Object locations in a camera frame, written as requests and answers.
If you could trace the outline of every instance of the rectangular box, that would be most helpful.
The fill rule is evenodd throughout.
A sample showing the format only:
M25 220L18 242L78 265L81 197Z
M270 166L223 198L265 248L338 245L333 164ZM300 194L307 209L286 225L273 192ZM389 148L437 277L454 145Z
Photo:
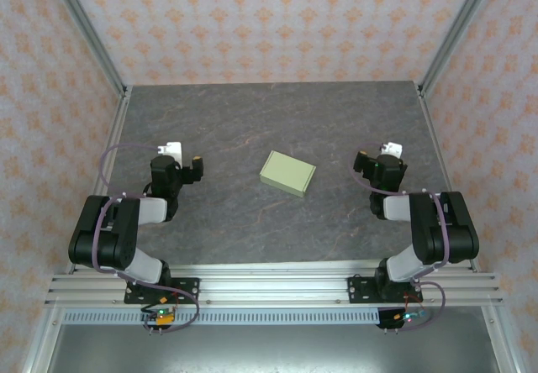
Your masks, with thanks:
M304 197L315 170L315 165L272 150L261 169L260 180L269 186Z

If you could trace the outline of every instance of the patterned wallpaper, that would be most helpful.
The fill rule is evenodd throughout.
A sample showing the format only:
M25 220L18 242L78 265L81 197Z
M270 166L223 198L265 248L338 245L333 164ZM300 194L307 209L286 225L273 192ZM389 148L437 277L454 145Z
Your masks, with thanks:
M22 368L117 102L61 0L0 0L0 371Z
M455 188L502 274L520 346L538 366L538 0L487 0L430 110Z
M421 81L464 0L81 0L126 84Z

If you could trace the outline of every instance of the metal corner post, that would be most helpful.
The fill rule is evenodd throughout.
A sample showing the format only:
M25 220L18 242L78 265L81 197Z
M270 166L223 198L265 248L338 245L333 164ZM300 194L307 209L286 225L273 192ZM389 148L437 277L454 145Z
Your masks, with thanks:
M103 68L103 71L108 78L108 81L119 95L123 95L125 91L125 85L123 84L121 77L116 70L110 56L103 43L98 37L97 32L92 26L90 18L87 16L86 11L82 7L79 0L63 0L75 21L78 28L81 30L82 35L86 39L93 54L98 60L99 65Z
M471 22L473 15L476 13L483 0L466 0L463 3L460 12L457 14L454 23L446 34L443 43L441 44L434 60L431 62L428 71L425 74L424 80L419 84L419 89L422 96L426 96L431 88L435 85L437 77L445 67L449 60L452 51L460 41L466 27Z

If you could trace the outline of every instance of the orange floral wallpaper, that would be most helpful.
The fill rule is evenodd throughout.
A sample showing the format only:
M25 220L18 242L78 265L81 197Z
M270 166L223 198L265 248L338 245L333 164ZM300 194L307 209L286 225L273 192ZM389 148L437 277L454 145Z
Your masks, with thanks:
M0 371L22 368L117 102L61 0L0 0Z
M421 81L464 0L81 0L126 84Z
M538 0L487 0L429 106L455 188L538 366Z

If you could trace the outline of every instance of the mounting plate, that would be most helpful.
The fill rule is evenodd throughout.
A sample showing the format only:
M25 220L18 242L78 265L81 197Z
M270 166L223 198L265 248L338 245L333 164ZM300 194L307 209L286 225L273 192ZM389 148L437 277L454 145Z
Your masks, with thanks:
M172 278L170 287L181 289L187 293L193 295L198 299L200 293L200 279L199 278ZM125 289L125 304L153 304L159 302L162 297L168 297L168 301L164 304L175 304L176 298L170 296L169 291L159 291L156 289L150 289L149 287L142 285L133 285L127 283ZM194 304L194 302L188 297L180 296L179 304Z
M408 282L390 282L389 290L384 291L383 296L377 289L375 277L363 278L353 276L347 278L347 294L350 303L404 303L404 293L409 293L420 299L422 302L422 292L417 292ZM413 298L409 298L409 303L416 303Z

